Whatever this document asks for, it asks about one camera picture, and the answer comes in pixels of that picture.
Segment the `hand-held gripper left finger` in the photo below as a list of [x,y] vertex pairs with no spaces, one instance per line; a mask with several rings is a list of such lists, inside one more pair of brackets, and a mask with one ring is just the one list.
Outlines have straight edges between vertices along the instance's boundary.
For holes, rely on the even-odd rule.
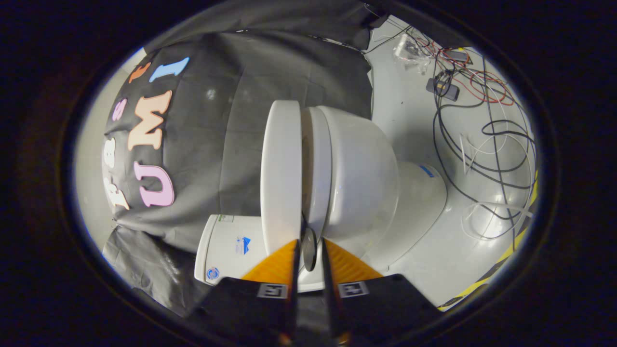
[[188,321],[217,345],[291,345],[295,338],[300,241],[288,242],[241,278],[221,279]]

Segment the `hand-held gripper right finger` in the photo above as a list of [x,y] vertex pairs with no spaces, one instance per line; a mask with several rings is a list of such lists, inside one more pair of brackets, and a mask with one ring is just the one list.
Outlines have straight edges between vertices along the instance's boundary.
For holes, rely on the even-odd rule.
[[382,275],[328,239],[322,266],[330,330],[340,345],[397,344],[441,318],[403,275]]

